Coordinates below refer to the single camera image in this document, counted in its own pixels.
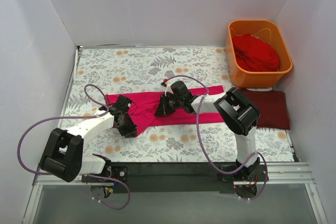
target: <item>floral tablecloth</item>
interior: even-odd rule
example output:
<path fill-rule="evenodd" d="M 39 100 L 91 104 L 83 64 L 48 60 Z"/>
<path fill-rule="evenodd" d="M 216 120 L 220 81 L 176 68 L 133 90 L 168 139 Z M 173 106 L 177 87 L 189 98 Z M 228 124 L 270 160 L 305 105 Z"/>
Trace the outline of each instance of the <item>floral tablecloth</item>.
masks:
<path fill-rule="evenodd" d="M 67 101 L 65 115 L 94 115 L 98 106 L 84 94 L 87 83 L 99 86 L 104 93 L 164 91 L 164 78 L 186 74 L 208 86 L 232 84 L 223 48 L 123 48 L 84 49 Z M 198 83 L 183 80 L 188 88 Z M 89 89 L 94 99 L 103 102 L 101 94 Z M 80 120 L 63 120 L 62 128 Z M 204 146 L 214 161 L 234 162 L 236 143 L 225 123 L 202 124 Z M 267 161 L 293 161 L 286 133 L 278 129 L 257 129 L 256 144 Z M 206 162 L 199 146 L 195 125 L 149 127 L 136 138 L 122 138 L 110 129 L 85 146 L 86 154 L 96 153 L 115 162 Z"/>

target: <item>metal bracket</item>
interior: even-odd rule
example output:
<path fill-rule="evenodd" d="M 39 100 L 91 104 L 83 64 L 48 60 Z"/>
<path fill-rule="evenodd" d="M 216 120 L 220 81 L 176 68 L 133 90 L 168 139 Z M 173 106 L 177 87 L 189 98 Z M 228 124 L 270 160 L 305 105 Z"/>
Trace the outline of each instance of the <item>metal bracket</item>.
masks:
<path fill-rule="evenodd" d="M 322 208 L 319 195 L 316 190 L 316 184 L 306 184 L 307 193 L 310 199 L 311 206 L 318 224 L 327 224 L 327 218 Z"/>
<path fill-rule="evenodd" d="M 305 162 L 279 162 L 268 163 L 268 184 L 313 184 L 314 180 L 309 170 L 308 163 Z M 246 182 L 234 182 L 235 185 L 246 184 Z M 77 176 L 71 182 L 65 182 L 53 175 L 39 175 L 36 178 L 35 185 L 113 185 L 108 183 L 83 183 L 81 176 Z"/>

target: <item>small red object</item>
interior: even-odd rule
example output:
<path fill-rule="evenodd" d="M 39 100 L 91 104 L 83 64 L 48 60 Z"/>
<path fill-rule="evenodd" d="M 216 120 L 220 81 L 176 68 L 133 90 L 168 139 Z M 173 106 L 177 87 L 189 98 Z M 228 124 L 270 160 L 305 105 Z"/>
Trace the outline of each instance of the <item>small red object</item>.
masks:
<path fill-rule="evenodd" d="M 277 72 L 280 60 L 277 52 L 261 39 L 250 34 L 232 39 L 236 61 L 250 72 Z"/>

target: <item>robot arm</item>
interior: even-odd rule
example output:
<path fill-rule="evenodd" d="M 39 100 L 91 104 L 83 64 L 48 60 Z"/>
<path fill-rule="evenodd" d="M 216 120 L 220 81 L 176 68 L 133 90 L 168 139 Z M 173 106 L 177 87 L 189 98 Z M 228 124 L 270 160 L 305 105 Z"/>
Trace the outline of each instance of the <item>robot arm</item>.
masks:
<path fill-rule="evenodd" d="M 177 81 L 167 88 L 168 92 L 161 95 L 156 116 L 172 114 L 182 108 L 185 112 L 196 114 L 202 96 L 192 95 L 183 81 Z M 231 88 L 227 92 L 206 95 L 200 113 L 219 113 L 227 126 L 234 132 L 237 143 L 237 166 L 248 156 L 257 152 L 255 132 L 260 112 L 238 89 Z M 253 175 L 259 165 L 259 158 L 252 157 L 245 165 L 244 177 Z"/>
<path fill-rule="evenodd" d="M 77 175 L 109 175 L 110 161 L 100 155 L 83 155 L 83 147 L 100 133 L 116 127 L 124 137 L 135 137 L 137 127 L 128 110 L 132 101 L 122 95 L 114 104 L 108 105 L 109 113 L 62 130 L 54 129 L 48 139 L 39 168 L 67 182 Z"/>
<path fill-rule="evenodd" d="M 200 95 L 192 95 L 182 81 L 171 85 L 166 94 L 161 95 L 155 116 L 169 115 L 183 108 L 187 113 L 196 114 L 200 106 Z M 116 127 L 124 137 L 135 137 L 137 127 L 132 122 L 128 110 L 132 101 L 122 95 L 116 103 L 108 106 L 109 113 L 89 119 L 62 130 L 54 129 L 39 162 L 39 168 L 67 182 L 77 175 L 97 174 L 111 176 L 111 161 L 103 156 L 83 155 L 83 147 L 103 131 Z M 207 95 L 200 113 L 219 113 L 227 126 L 235 133 L 237 142 L 237 166 L 240 166 L 251 153 L 256 152 L 255 129 L 259 110 L 239 90 L 232 88 L 226 93 Z M 254 156 L 242 169 L 242 177 L 254 176 L 259 158 Z"/>

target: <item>dark red towel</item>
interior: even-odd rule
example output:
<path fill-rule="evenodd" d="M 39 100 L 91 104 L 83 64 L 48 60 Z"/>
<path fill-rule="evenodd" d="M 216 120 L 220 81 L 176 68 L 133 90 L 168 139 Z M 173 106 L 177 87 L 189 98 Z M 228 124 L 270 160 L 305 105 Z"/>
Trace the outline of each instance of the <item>dark red towel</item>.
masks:
<path fill-rule="evenodd" d="M 250 34 L 232 39 L 238 65 L 250 72 L 276 72 L 280 60 L 277 52 L 261 39 Z"/>
<path fill-rule="evenodd" d="M 260 110 L 258 127 L 290 130 L 286 96 L 281 91 L 250 91 L 240 89 Z"/>

